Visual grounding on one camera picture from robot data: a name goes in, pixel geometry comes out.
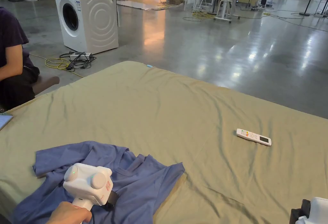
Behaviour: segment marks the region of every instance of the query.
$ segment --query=handheld device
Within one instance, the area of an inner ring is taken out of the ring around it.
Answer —
[[[259,135],[257,133],[249,132],[249,131],[244,130],[244,129],[238,128],[237,129],[237,136],[242,137],[242,138],[247,139],[247,140],[257,142],[257,143],[261,143],[263,145],[268,145],[268,146],[271,145],[271,139],[270,138],[265,137],[263,135]]]
[[[300,209],[292,209],[289,224],[328,223],[328,199],[314,197],[303,199]]]
[[[73,197],[76,207],[91,210],[94,205],[106,205],[112,192],[112,171],[105,167],[74,164],[65,173],[64,188]]]
[[[0,115],[0,130],[6,126],[12,118],[13,116],[10,115]]]

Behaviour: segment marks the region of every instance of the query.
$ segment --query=remote control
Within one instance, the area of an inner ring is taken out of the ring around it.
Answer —
[[[271,145],[270,138],[240,128],[237,129],[237,136],[257,143],[261,143],[263,145],[268,145],[268,146]]]

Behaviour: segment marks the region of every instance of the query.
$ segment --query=bed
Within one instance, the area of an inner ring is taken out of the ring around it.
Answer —
[[[0,213],[35,191],[35,152],[95,140],[186,172],[154,223],[288,223],[328,198],[328,120],[138,62],[122,62],[10,111],[0,131]],[[241,139],[237,128],[272,139]]]

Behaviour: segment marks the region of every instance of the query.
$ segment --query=dark purple t-shirt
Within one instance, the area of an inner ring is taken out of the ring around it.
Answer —
[[[5,48],[28,43],[22,27],[17,18],[4,7],[0,7],[0,67],[7,64]],[[23,49],[23,65],[33,66],[28,51]]]

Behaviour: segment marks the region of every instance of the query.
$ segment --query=human hand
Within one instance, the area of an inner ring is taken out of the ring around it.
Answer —
[[[61,202],[53,211],[46,224],[80,224],[90,222],[92,213],[86,208],[73,206],[69,202]]]

